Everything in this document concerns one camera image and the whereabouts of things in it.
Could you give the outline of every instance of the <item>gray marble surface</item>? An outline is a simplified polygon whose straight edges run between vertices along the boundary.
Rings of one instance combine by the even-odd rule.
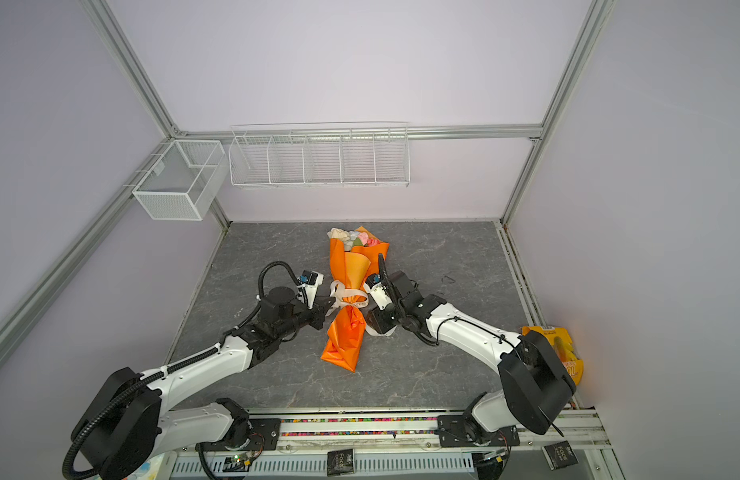
[[[220,332],[244,319],[255,306],[258,274],[273,260],[288,262],[296,273],[325,274],[319,293],[328,294],[327,231],[360,225],[391,244],[389,271],[403,270],[420,283],[424,296],[436,293],[505,330],[527,325],[490,222],[232,224],[172,360],[211,346]],[[290,284],[279,267],[266,276],[266,290]],[[327,363],[320,356],[334,316],[322,331],[301,329],[295,341],[261,364],[216,382],[181,407],[227,396],[247,408],[465,408],[481,392],[499,388],[497,374],[479,360],[444,342],[427,346],[401,327],[391,337],[365,335],[356,373]]]

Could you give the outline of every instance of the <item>yellow package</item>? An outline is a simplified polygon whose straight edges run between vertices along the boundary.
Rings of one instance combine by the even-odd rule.
[[[584,361],[580,360],[575,354],[573,339],[567,329],[557,327],[544,329],[542,326],[523,326],[522,335],[527,335],[529,331],[535,330],[546,337],[557,356],[562,360],[562,364],[567,369],[567,373],[573,378],[576,385],[580,383],[580,377],[584,374]]]

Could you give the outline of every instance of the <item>white mesh basket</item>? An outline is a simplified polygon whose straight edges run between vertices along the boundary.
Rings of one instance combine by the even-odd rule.
[[[201,220],[229,174],[217,140],[173,140],[133,194],[153,219]]]
[[[229,146],[237,187],[403,185],[410,183],[406,127],[237,134]]]

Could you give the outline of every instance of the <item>white wire basket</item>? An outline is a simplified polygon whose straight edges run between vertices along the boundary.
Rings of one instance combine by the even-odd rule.
[[[201,220],[228,174],[221,142],[173,140],[133,194],[155,220]]]
[[[410,183],[405,124],[359,128],[319,125],[329,128],[232,127],[235,136],[229,146],[231,183],[241,188]]]

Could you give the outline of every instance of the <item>white ribbon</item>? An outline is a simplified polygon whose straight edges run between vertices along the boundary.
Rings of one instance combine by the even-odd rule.
[[[328,316],[332,314],[332,312],[335,312],[336,309],[343,308],[344,306],[355,306],[356,308],[362,308],[363,306],[367,306],[367,304],[369,303],[369,299],[367,298],[367,294],[365,292],[357,290],[355,288],[346,288],[343,282],[340,282],[339,280],[330,283],[330,296],[335,297],[335,303],[333,303],[332,307],[330,307],[330,309],[327,311]],[[361,296],[364,298],[364,300],[353,303],[344,302],[343,299],[348,296]]]

